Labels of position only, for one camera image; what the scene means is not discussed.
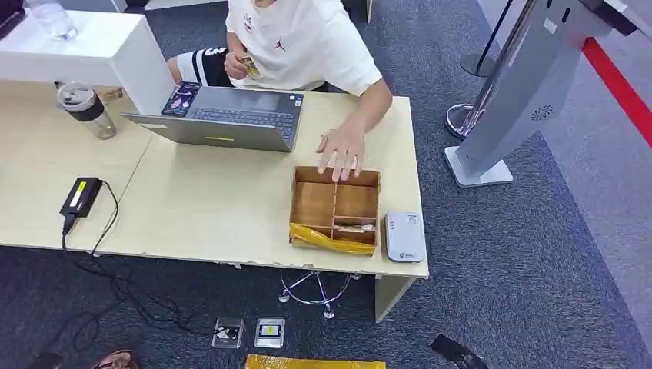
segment man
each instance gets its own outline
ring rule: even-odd
[[[361,97],[317,152],[323,173],[333,154],[333,181],[362,170],[364,134],[383,118],[391,93],[340,0],[228,0],[227,45],[179,55],[168,66],[179,81],[238,88],[316,89],[327,81]],[[260,75],[247,74],[251,56]]]

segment hand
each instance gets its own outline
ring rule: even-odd
[[[247,56],[244,52],[228,52],[225,59],[226,74],[233,79],[245,79],[247,77],[247,66],[240,61]]]
[[[351,173],[354,158],[358,158],[354,175],[357,177],[362,171],[364,160],[364,124],[361,121],[348,119],[340,128],[322,136],[317,148],[321,153],[319,161],[319,174],[324,173],[333,153],[336,154],[333,168],[333,182],[342,179],[346,181]]]

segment laptop keyboard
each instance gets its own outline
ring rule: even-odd
[[[264,113],[258,111],[239,111],[217,108],[198,108],[188,113],[186,118],[204,121],[226,121],[230,123],[246,123],[249,125],[271,125],[281,133],[286,140],[291,140],[296,126],[294,114]]]

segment yellow package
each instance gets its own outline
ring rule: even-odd
[[[334,361],[247,355],[244,369],[385,369],[382,361]]]
[[[329,237],[313,231],[308,227],[290,223],[290,236],[329,250],[347,252],[349,254],[374,254],[375,246],[361,242],[332,240]]]

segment cardboard box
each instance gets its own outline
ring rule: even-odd
[[[290,223],[304,225],[334,240],[376,246],[380,239],[378,199],[381,174],[362,171],[359,177],[352,175],[338,183],[333,183],[332,177],[332,168],[327,168],[322,175],[317,172],[317,167],[294,169]],[[374,230],[355,229],[364,225],[372,225]],[[290,242],[298,247],[315,247],[291,236]]]

